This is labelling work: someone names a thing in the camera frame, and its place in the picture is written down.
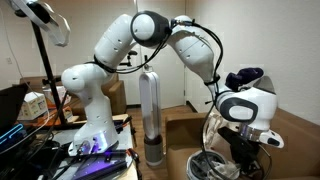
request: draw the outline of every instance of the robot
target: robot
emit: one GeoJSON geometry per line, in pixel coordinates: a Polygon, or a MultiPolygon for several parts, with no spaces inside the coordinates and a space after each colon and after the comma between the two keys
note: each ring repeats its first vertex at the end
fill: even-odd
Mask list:
{"type": "MultiPolygon", "coordinates": [[[[27,9],[21,9],[25,12],[32,11],[30,3],[36,1],[10,2],[27,9]]],[[[38,19],[37,15],[28,17],[31,20],[38,19]]],[[[75,134],[69,147],[69,155],[77,155],[79,147],[82,148],[81,154],[86,155],[93,149],[96,150],[95,153],[103,153],[116,146],[118,135],[112,122],[110,101],[103,95],[101,85],[107,83],[116,72],[131,73],[144,65],[117,69],[123,58],[137,44],[156,48],[146,63],[168,44],[181,61],[202,78],[212,94],[213,105],[221,115],[228,121],[241,123],[239,132],[230,132],[226,129],[219,131],[228,142],[232,143],[233,138],[238,138],[240,144],[248,141],[282,148],[284,143],[281,136],[270,130],[270,121],[277,107],[275,93],[255,87],[242,91],[228,88],[217,73],[223,55],[221,42],[215,34],[209,33],[221,49],[219,59],[214,66],[214,51],[204,38],[205,32],[210,31],[184,15],[171,21],[151,11],[139,12],[134,17],[126,14],[118,17],[96,44],[93,61],[70,67],[62,74],[63,85],[68,91],[79,96],[87,115],[87,123],[75,134]]]]}

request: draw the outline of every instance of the floor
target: floor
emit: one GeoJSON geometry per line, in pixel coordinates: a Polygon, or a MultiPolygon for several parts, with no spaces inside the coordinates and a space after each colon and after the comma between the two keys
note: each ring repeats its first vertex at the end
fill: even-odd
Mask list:
{"type": "MultiPolygon", "coordinates": [[[[163,144],[165,145],[165,117],[169,114],[179,114],[179,113],[190,113],[193,112],[192,109],[189,106],[177,106],[173,108],[167,108],[163,109],[161,112],[162,116],[162,137],[163,137],[163,144]]],[[[143,180],[166,180],[168,179],[168,173],[166,169],[166,162],[165,158],[164,161],[156,167],[148,166],[145,160],[144,155],[144,131],[143,131],[143,122],[142,122],[142,115],[141,115],[141,109],[140,108],[130,108],[127,110],[127,114],[132,116],[132,123],[133,127],[136,130],[136,141],[137,141],[137,147],[134,148],[134,150],[139,154],[140,156],[140,171],[143,176],[143,180]]]]}

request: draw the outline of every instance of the cardboard box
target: cardboard box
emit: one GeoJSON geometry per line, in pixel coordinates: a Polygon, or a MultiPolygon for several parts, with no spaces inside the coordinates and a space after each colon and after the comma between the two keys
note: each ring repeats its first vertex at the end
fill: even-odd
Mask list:
{"type": "MultiPolygon", "coordinates": [[[[62,102],[64,94],[66,93],[66,88],[64,86],[57,86],[57,91],[58,91],[60,102],[62,102]]],[[[53,99],[51,89],[50,88],[43,89],[43,94],[46,97],[48,108],[56,109],[56,105],[53,99]]],[[[71,96],[68,95],[64,104],[66,105],[67,103],[70,102],[70,100],[71,100],[71,96]]]]}
{"type": "Polygon", "coordinates": [[[33,120],[47,111],[46,98],[41,93],[30,92],[25,95],[18,120],[33,120]]]}
{"type": "MultiPolygon", "coordinates": [[[[52,126],[53,125],[54,118],[55,118],[57,112],[58,111],[56,109],[50,110],[50,112],[49,112],[49,121],[46,124],[46,126],[52,126]]],[[[70,106],[65,106],[63,108],[63,114],[64,114],[64,118],[67,120],[67,122],[71,122],[71,120],[73,118],[73,114],[72,114],[70,106]]],[[[47,118],[48,118],[48,115],[47,114],[43,114],[42,116],[38,117],[37,124],[38,125],[42,125],[47,120],[47,118]]],[[[61,121],[60,121],[60,118],[58,117],[55,125],[60,125],[60,124],[61,124],[61,121]]]]}

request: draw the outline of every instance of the table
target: table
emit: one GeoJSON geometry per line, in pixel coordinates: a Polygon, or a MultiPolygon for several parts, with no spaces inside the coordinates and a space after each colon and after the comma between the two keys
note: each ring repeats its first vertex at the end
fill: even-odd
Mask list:
{"type": "MultiPolygon", "coordinates": [[[[118,120],[118,119],[125,119],[126,117],[128,117],[128,115],[123,114],[123,115],[113,116],[112,118],[113,118],[113,120],[118,120]]],[[[77,131],[78,131],[78,129],[59,131],[54,136],[53,140],[59,142],[60,144],[69,143],[69,142],[73,141],[73,136],[77,131]]],[[[128,149],[128,148],[132,148],[132,147],[133,147],[133,143],[132,143],[132,137],[131,137],[131,127],[130,127],[130,124],[128,123],[128,125],[125,126],[123,128],[123,131],[119,134],[118,149],[128,149]]],[[[137,178],[137,171],[136,171],[135,163],[132,161],[132,158],[130,156],[126,157],[126,161],[127,161],[128,168],[122,174],[118,175],[116,177],[116,179],[137,180],[138,178],[137,178]]],[[[65,166],[67,164],[68,164],[67,161],[63,161],[60,164],[60,167],[65,166]]],[[[72,165],[71,167],[69,167],[69,169],[65,173],[63,173],[63,175],[59,179],[61,179],[61,180],[72,179],[73,175],[75,174],[75,172],[77,171],[77,169],[80,165],[81,165],[81,162],[72,165]]]]}

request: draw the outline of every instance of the metal stand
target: metal stand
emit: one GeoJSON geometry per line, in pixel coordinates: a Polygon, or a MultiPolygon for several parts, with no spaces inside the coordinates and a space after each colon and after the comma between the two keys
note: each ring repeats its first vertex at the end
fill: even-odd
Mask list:
{"type": "MultiPolygon", "coordinates": [[[[31,23],[32,23],[32,28],[33,28],[33,31],[34,31],[34,35],[36,36],[36,39],[37,39],[37,43],[38,43],[40,55],[41,55],[41,58],[42,58],[42,62],[43,62],[43,65],[44,65],[44,68],[45,68],[45,71],[46,71],[46,74],[47,74],[47,77],[48,77],[47,82],[50,85],[52,96],[53,96],[54,102],[56,104],[56,108],[59,109],[61,103],[60,103],[58,91],[57,91],[57,88],[56,88],[56,79],[52,74],[52,69],[51,69],[51,66],[50,66],[50,62],[49,62],[49,58],[48,58],[48,55],[47,55],[46,47],[45,47],[45,45],[43,43],[43,38],[42,38],[42,35],[41,35],[41,31],[40,31],[40,28],[39,28],[38,25],[36,25],[32,21],[31,21],[31,23]]],[[[66,121],[63,113],[60,113],[59,118],[60,118],[61,125],[66,125],[67,124],[67,121],[66,121]]]]}

